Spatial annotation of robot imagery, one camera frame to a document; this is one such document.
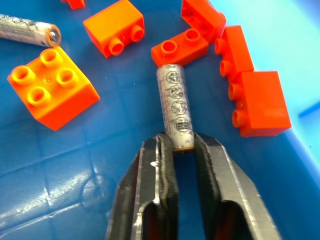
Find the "plastic container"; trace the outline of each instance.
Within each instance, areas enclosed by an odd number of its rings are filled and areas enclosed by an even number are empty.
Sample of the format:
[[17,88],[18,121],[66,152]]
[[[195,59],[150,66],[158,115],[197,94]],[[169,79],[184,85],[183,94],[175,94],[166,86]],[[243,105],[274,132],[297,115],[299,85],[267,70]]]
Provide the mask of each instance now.
[[[83,20],[115,0],[87,1],[71,11],[58,0],[0,1],[1,13],[57,25],[61,47],[91,81],[101,100],[54,132],[34,120],[8,83],[13,68],[43,48],[0,39],[1,240],[103,240],[116,185],[143,140],[164,130],[151,48],[190,28],[180,0],[132,0],[143,14],[145,37],[105,59]],[[220,77],[220,57],[184,67],[193,127],[216,137],[254,180],[285,240],[320,239],[318,141],[319,17],[290,0],[216,0],[228,25],[240,24],[257,70],[278,70],[292,129],[243,138],[232,125],[234,103]],[[319,5],[314,3],[312,10]],[[187,177],[192,161],[176,165]],[[179,239],[203,240],[190,179],[180,180]]]

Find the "blue surface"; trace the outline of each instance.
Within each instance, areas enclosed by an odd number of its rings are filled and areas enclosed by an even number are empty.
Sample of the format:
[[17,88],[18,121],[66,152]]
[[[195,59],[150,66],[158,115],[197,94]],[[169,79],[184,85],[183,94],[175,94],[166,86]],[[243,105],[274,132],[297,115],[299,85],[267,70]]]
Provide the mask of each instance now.
[[[51,131],[32,118],[6,80],[43,48],[0,39],[1,240],[103,240],[118,181],[141,142],[164,130],[150,49],[188,28],[181,1],[132,0],[144,15],[145,38],[105,59],[82,22],[114,2],[86,0],[86,8],[71,11],[59,0],[0,1],[2,14],[56,24],[62,48],[101,96]],[[211,48],[185,67],[194,129],[222,142],[254,180],[283,239],[320,239],[319,3],[212,4],[229,25],[242,25],[255,68],[278,70],[293,128],[277,137],[241,138],[232,127],[235,106],[219,74],[220,58]],[[182,191],[179,239],[204,239],[194,162],[178,159],[175,166]],[[193,176],[186,179],[186,173]]]

